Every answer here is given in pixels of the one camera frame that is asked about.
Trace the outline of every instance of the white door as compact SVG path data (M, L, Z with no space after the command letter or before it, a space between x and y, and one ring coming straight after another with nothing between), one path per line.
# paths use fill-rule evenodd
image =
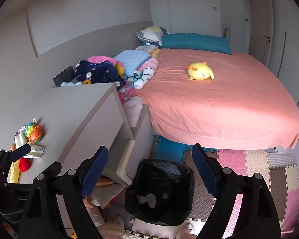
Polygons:
M271 0L250 0L251 34L249 54L268 67L272 37L273 10Z
M232 51L248 53L250 39L250 0L220 0L223 36Z

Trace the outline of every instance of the pink blanket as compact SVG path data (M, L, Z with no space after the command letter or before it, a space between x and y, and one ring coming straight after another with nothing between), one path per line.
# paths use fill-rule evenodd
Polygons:
M282 83L250 55L163 49L153 77L135 96L154 129L172 141L221 149L294 147L299 110ZM215 79L189 80L186 66L207 62Z

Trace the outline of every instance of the teal pillow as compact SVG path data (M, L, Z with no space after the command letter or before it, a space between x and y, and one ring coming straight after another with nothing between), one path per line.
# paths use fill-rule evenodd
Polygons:
M224 37L197 33L167 34L163 37L163 45L160 48L196 49L232 55L227 39Z

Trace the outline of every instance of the patterned pillow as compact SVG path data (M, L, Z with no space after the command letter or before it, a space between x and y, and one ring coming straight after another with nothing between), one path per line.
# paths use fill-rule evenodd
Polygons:
M144 43L157 43L160 46L162 43L162 37L165 36L167 31L161 27L148 27L139 32L136 32L136 37Z

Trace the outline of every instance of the chick plush toy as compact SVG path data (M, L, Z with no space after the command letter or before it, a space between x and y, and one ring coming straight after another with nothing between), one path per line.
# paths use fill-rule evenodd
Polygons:
M215 78L213 71L206 62L193 63L186 68L190 80L205 80L209 77L214 80Z

